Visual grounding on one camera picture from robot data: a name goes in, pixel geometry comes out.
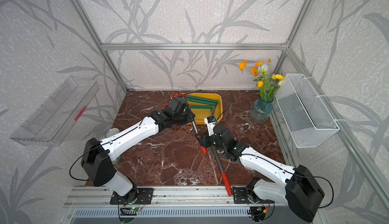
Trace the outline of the green small hoe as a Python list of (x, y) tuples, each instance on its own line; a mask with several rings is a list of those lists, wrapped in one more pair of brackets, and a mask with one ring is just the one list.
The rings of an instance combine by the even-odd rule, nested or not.
[(216, 111), (215, 106), (209, 105), (190, 105), (191, 111), (195, 114), (196, 120), (203, 120), (204, 118), (214, 116)]
[(218, 102), (206, 102), (206, 101), (188, 101), (189, 106), (190, 105), (209, 105), (209, 106), (215, 106), (217, 107)]
[(217, 99), (211, 99), (211, 98), (204, 98), (204, 97), (198, 97), (198, 96), (193, 96), (193, 95), (186, 95), (185, 96), (188, 101), (206, 101), (206, 102), (218, 102)]

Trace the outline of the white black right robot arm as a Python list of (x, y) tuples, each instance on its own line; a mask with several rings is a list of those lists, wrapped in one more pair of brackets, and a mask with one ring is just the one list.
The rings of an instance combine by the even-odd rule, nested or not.
[(224, 124), (210, 125), (208, 132), (195, 135), (204, 148), (215, 147), (231, 161), (269, 178), (253, 180), (249, 185), (251, 201), (271, 200), (288, 205), (291, 211), (306, 222), (312, 222), (325, 193), (317, 177), (304, 166), (294, 168), (266, 157), (254, 148), (237, 141)]

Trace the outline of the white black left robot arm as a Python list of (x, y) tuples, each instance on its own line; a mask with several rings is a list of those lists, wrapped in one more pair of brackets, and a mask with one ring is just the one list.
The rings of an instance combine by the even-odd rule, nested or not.
[(113, 160), (142, 140), (173, 125), (183, 126), (194, 121), (195, 114), (188, 102), (177, 96), (161, 110), (155, 110), (140, 122), (111, 137), (87, 141), (81, 158), (81, 167), (93, 186), (105, 186), (119, 196), (128, 196), (135, 188), (125, 175), (113, 166)]

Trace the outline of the yellow plastic storage box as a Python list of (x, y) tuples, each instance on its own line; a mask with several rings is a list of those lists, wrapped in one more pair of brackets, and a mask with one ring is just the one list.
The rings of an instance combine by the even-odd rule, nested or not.
[(191, 111), (195, 114), (195, 121), (198, 125), (205, 124), (204, 119), (214, 116), (220, 121), (222, 119), (222, 98), (216, 93), (191, 93), (185, 96)]

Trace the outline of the blue glass vase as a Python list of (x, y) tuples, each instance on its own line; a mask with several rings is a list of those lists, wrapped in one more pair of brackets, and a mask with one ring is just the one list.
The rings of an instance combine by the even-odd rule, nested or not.
[(268, 101), (263, 100), (262, 98), (257, 99), (250, 111), (251, 119), (258, 123), (265, 122), (273, 110), (272, 103), (273, 99)]

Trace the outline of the upright metal tin can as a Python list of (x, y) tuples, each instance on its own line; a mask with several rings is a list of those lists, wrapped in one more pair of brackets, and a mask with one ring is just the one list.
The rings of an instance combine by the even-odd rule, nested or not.
[(112, 137), (116, 134), (120, 133), (120, 130), (118, 128), (112, 128), (112, 129), (109, 129), (106, 133), (106, 137), (109, 138), (109, 137)]

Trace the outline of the orange yellow artificial flowers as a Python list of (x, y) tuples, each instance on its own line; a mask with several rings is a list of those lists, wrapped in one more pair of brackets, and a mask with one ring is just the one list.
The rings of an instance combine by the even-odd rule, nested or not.
[(260, 91), (260, 98), (262, 101), (271, 103), (274, 100), (276, 92), (280, 89), (285, 77), (280, 74), (270, 75), (267, 62), (256, 62), (253, 67), (249, 69), (250, 74), (254, 77), (254, 82)]

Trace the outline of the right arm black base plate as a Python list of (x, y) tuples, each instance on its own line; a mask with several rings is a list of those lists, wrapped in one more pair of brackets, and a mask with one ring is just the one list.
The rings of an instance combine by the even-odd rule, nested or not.
[(235, 204), (274, 204), (272, 200), (263, 200), (257, 197), (252, 197), (248, 194), (245, 187), (232, 187), (232, 194)]

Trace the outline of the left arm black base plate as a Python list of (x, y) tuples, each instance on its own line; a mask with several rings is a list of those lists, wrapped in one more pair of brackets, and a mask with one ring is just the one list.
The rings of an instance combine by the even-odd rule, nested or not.
[(150, 205), (153, 198), (153, 188), (137, 188), (134, 187), (129, 193), (124, 196), (120, 196), (117, 192), (113, 192), (110, 199), (110, 205), (124, 204), (139, 204)]

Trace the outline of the clear plastic wall shelf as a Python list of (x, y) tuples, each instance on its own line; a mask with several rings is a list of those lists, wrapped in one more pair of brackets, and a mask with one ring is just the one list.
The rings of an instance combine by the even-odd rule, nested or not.
[(24, 146), (59, 146), (98, 90), (96, 80), (69, 76), (10, 139)]

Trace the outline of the aluminium front rail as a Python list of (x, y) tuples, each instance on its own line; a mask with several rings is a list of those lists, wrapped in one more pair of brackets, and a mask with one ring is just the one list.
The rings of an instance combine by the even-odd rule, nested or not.
[[(234, 206), (223, 186), (153, 186), (151, 203), (144, 207)], [(104, 187), (74, 187), (64, 207), (111, 207), (113, 191)]]

